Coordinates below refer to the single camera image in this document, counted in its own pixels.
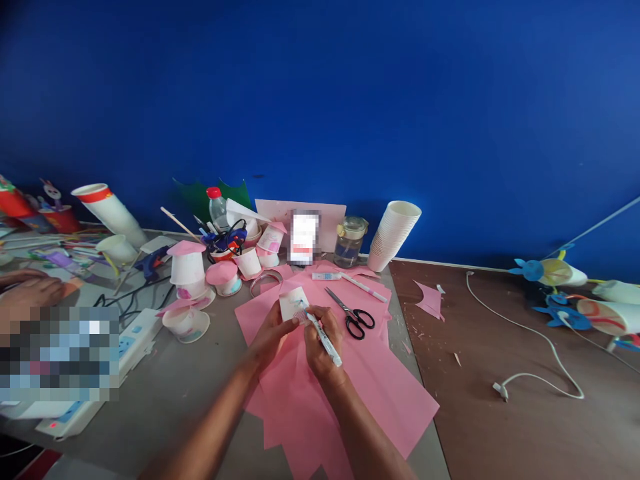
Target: electrical outlet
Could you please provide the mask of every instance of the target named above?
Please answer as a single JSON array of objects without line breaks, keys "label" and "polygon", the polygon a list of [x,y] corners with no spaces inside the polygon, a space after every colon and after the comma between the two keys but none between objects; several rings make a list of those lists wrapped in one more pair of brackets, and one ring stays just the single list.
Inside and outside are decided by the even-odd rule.
[{"label": "electrical outlet", "polygon": [[118,358],[122,358],[122,356],[129,350],[129,347],[133,345],[135,342],[134,338],[131,337],[120,337],[120,345],[118,348]]}]

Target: plastic bottle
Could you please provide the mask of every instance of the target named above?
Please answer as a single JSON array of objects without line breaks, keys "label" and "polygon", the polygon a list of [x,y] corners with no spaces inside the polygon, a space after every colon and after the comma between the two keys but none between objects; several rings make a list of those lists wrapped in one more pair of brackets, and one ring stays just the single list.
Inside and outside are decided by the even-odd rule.
[{"label": "plastic bottle", "polygon": [[209,197],[209,214],[213,226],[218,230],[218,233],[229,230],[229,224],[227,222],[227,201],[222,198],[222,192],[218,187],[209,187],[207,189],[207,196]]}]

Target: white cable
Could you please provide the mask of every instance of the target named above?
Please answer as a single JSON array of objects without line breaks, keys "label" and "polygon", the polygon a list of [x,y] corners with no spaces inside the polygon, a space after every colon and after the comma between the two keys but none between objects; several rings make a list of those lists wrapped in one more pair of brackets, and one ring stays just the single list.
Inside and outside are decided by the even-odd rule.
[{"label": "white cable", "polygon": [[469,284],[469,277],[471,275],[473,275],[473,272],[468,271],[467,272],[467,289],[469,290],[469,293],[472,294],[473,298],[478,300],[478,302],[480,302],[480,304],[484,308],[486,308],[490,312],[493,312],[494,314],[498,315],[498,317],[504,318],[504,320],[506,320],[506,321],[508,321],[508,322],[510,322],[510,323],[512,323],[514,325],[517,325],[518,327],[522,327],[525,330],[529,330],[531,332],[534,332],[534,333],[540,335],[542,338],[544,338],[544,340],[546,340],[549,343],[549,346],[551,347],[551,351],[553,352],[553,356],[555,357],[556,361],[558,362],[558,365],[560,365],[560,368],[562,369],[562,371],[569,378],[569,380],[571,380],[571,383],[574,384],[575,388],[579,392],[579,395],[572,395],[571,393],[565,392],[564,390],[560,390],[558,387],[556,387],[551,382],[545,380],[542,377],[538,377],[537,375],[534,375],[532,373],[516,373],[515,375],[512,375],[508,379],[504,380],[504,382],[502,382],[502,383],[496,382],[496,383],[493,384],[493,388],[496,389],[500,393],[500,396],[504,399],[504,401],[508,401],[509,400],[509,394],[507,392],[507,384],[510,381],[515,380],[518,377],[533,377],[535,379],[542,380],[544,383],[546,383],[547,385],[549,385],[549,386],[553,387],[554,389],[558,390],[558,392],[562,393],[563,395],[566,395],[568,397],[575,398],[575,399],[578,399],[578,400],[582,400],[583,398],[585,398],[585,394],[584,394],[584,392],[582,392],[582,389],[580,388],[580,385],[577,384],[577,382],[573,379],[573,377],[569,374],[569,372],[567,371],[565,366],[560,361],[560,357],[558,357],[558,352],[556,352],[555,347],[553,346],[553,342],[551,342],[551,340],[549,340],[546,336],[544,336],[542,333],[538,332],[537,330],[534,330],[534,329],[529,328],[529,327],[525,327],[524,325],[520,325],[518,322],[514,322],[513,320],[510,320],[510,319],[506,318],[504,315],[501,315],[500,313],[496,312],[495,310],[490,308],[486,303],[484,303],[482,300],[480,300],[476,296],[476,294],[474,292],[472,292],[472,290],[471,290],[471,286]]},{"label": "white cable", "polygon": [[10,457],[12,455],[15,455],[16,453],[20,453],[28,448],[31,448],[33,446],[33,444],[27,445],[26,447],[20,449],[20,450],[16,450],[15,452],[11,452],[11,453],[5,453],[4,455],[0,455],[0,458],[5,458],[5,457]]}]

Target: hand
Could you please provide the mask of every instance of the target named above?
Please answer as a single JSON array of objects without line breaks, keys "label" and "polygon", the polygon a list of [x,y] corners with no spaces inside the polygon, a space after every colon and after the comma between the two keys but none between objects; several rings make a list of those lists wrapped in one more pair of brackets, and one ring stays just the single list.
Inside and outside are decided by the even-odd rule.
[{"label": "hand", "polygon": [[280,340],[294,331],[299,324],[300,321],[296,318],[282,321],[280,301],[276,300],[247,352],[248,358],[255,362],[258,374],[262,373],[275,358],[280,350]]},{"label": "hand", "polygon": [[0,307],[51,307],[62,298],[62,280],[33,277],[12,288],[0,298]]},{"label": "hand", "polygon": [[[315,315],[322,324],[322,328],[331,340],[338,355],[342,357],[342,332],[338,328],[338,320],[329,307],[316,307],[311,305],[307,311]],[[307,344],[307,362],[311,371],[322,385],[328,383],[332,386],[340,386],[347,379],[347,374],[342,367],[336,367],[329,354],[322,346],[318,332],[312,323],[305,327],[305,343]]]},{"label": "hand", "polygon": [[40,270],[22,269],[0,276],[0,289],[9,287],[15,283],[22,283],[32,278],[47,278],[48,275]]}]

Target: green paper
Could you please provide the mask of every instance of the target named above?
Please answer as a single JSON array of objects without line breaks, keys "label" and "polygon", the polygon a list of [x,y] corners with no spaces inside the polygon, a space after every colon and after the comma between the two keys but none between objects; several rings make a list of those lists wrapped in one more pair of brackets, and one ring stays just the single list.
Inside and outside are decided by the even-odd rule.
[{"label": "green paper", "polygon": [[220,189],[223,198],[230,198],[231,200],[238,202],[243,207],[253,210],[249,191],[247,190],[247,182],[244,180],[242,180],[242,185],[239,187],[230,187],[220,179],[220,182],[218,182],[218,188]]},{"label": "green paper", "polygon": [[190,185],[180,183],[176,179],[173,179],[173,182],[185,202],[187,202],[192,214],[204,223],[211,221],[209,216],[209,197],[207,196],[207,188],[199,181]]}]

